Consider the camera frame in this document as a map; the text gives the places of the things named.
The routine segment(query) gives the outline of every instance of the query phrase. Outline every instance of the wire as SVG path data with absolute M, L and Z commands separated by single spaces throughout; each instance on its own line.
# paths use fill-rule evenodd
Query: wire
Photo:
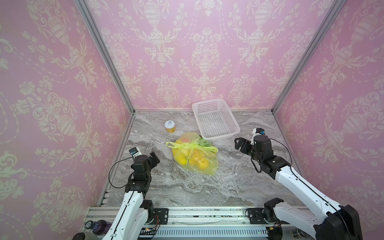
M 252 157 L 251 157 L 251 162 L 252 162 L 253 166 L 255 167 L 255 169 L 256 169 L 256 172 L 258 172 L 258 173 L 261 173 L 261 172 L 262 172 L 262 168 L 260 167 L 260 171 L 259 171 L 259 170 L 257 170 L 257 167 L 256 167 L 255 163 L 253 162 L 253 159 L 252 159 Z
M 124 160 L 130 159 L 130 158 L 133 158 L 133 157 L 128 157 L 128 158 L 126 158 L 126 159 L 117 161 L 117 162 L 115 162 L 115 163 L 112 165 L 112 167 L 111 167 L 111 169 L 109 170 L 109 173 L 108 173 L 108 181 L 109 181 L 109 184 L 110 184 L 112 187 L 114 187 L 114 188 L 123 188 L 123 187 L 126 186 L 126 185 L 124 185 L 124 186 L 122 186 L 122 187 L 115 187 L 114 185 L 112 185 L 112 182 L 111 182 L 111 176 L 110 176 L 110 175 L 111 175 L 111 170 L 112 170 L 112 168 L 113 168 L 116 164 L 118 164 L 119 162 L 122 162 L 122 161 L 124 161 Z M 131 174 L 129 175 L 128 181 L 131 179 L 132 174 L 133 174 L 133 173 L 131 173 Z
M 220 220 L 220 221 L 216 221 L 216 222 L 203 222 L 203 223 L 189 223 L 189 222 L 178 222 L 178 221 L 175 221 L 175 220 L 172 220 L 173 222 L 175 223 L 180 223 L 180 224 L 183 224 L 183 225 L 187 225 L 187 226 L 199 226 L 199 225 L 207 225 L 207 224 L 216 224 L 216 223 L 219 223 L 219 222 L 225 222 L 225 223 L 241 223 L 243 222 L 244 220 Z
M 159 217 L 157 215 L 155 217 L 157 217 L 157 223 L 156 223 L 156 226 L 155 226 L 155 228 L 156 228 L 157 225 L 159 224 Z
M 291 153 L 289 152 L 288 148 L 287 148 L 284 144 L 282 144 L 281 142 L 279 142 L 279 141 L 277 141 L 277 140 L 275 140 L 275 141 L 278 142 L 278 143 L 280 143 L 281 145 L 283 145 L 283 146 L 285 147 L 285 149 L 287 149 L 288 154 L 289 154 L 289 157 L 290 157 L 290 159 L 291 159 L 290 169 L 291 169 L 292 174 L 293 174 L 298 180 L 300 180 L 302 183 L 304 183 L 310 190 L 312 190 L 312 192 L 314 192 L 317 196 L 319 196 L 323 201 L 325 201 L 327 204 L 329 204 L 329 205 L 330 205 L 330 206 L 331 206 L 331 207 L 332 207 L 332 208 L 339 214 L 341 220 L 343 221 L 345 227 L 347 228 L 347 233 L 348 233 L 348 235 L 349 235 L 349 239 L 352 239 L 351 234 L 349 233 L 349 230 L 348 230 L 348 225 L 347 225 L 347 223 L 344 221 L 344 218 L 343 218 L 343 216 L 340 214 L 340 212 L 338 212 L 338 210 L 337 210 L 334 206 L 332 206 L 332 204 L 330 204 L 327 200 L 325 200 L 322 196 L 320 196 L 317 192 L 315 192 L 310 186 L 308 186 L 305 182 L 303 182 L 298 176 L 296 176 L 296 174 L 292 171 L 292 156 L 291 156 Z
M 280 219 L 276 219 L 276 223 L 273 225 L 273 228 L 275 228 L 275 227 L 281 227 L 281 220 Z
M 160 225 L 157 227 L 156 232 L 153 234 L 153 236 L 149 240 L 152 240 L 152 238 L 155 237 L 157 231 L 159 230 L 159 227 L 160 227 Z

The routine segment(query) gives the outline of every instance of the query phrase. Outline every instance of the can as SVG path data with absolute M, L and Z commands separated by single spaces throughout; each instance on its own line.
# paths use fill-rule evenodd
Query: can
M 172 120 L 168 120 L 164 123 L 166 130 L 170 133 L 174 133 L 176 131 L 175 122 Z

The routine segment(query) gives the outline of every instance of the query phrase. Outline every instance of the white plastic basket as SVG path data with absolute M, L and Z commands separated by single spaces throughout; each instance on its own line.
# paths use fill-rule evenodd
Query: white plastic basket
M 192 104 L 200 134 L 207 140 L 230 138 L 240 132 L 231 109 L 223 99 Z

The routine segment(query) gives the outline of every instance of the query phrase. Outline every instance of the pink damask wallpaper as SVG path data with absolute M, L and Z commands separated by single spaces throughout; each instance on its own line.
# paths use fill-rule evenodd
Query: pink damask wallpaper
M 72 239 L 101 194 L 129 113 L 73 1 L 5 2 L 0 239 Z
M 271 109 L 333 0 L 87 0 L 135 109 Z
M 384 227 L 383 60 L 384 1 L 348 0 L 277 113 L 305 177 L 358 210 L 366 239 Z

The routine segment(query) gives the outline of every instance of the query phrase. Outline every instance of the bottle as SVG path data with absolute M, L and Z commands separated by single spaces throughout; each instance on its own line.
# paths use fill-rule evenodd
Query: bottle
M 96 235 L 103 235 L 108 232 L 111 225 L 112 224 L 110 222 L 105 220 L 98 220 L 97 222 L 89 220 L 85 223 L 84 228 L 91 229 L 92 232 Z
M 309 238 L 310 235 L 298 228 L 296 229 L 291 229 L 290 230 L 290 235 L 293 239 L 301 239 L 301 238 Z
M 80 232 L 72 240 L 97 240 L 97 236 L 91 232 Z

